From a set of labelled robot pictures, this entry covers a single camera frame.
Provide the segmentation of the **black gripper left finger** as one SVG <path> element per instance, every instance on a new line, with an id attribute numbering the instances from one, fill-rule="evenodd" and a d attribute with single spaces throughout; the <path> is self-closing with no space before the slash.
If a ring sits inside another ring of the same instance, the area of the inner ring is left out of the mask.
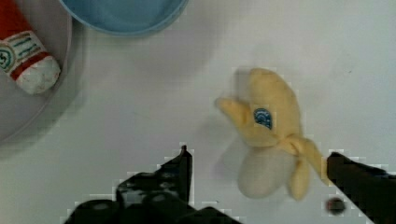
<path id="1" fill-rule="evenodd" d="M 220 210 L 189 205 L 192 155 L 186 146 L 154 172 L 122 181 L 114 200 L 78 205 L 64 224 L 242 224 Z"/>

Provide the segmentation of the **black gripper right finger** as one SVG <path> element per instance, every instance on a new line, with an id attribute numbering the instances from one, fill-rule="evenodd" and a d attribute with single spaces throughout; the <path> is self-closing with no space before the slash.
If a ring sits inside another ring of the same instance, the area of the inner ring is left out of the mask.
<path id="1" fill-rule="evenodd" d="M 395 224 L 395 175 L 334 152 L 327 176 L 374 224 Z"/>

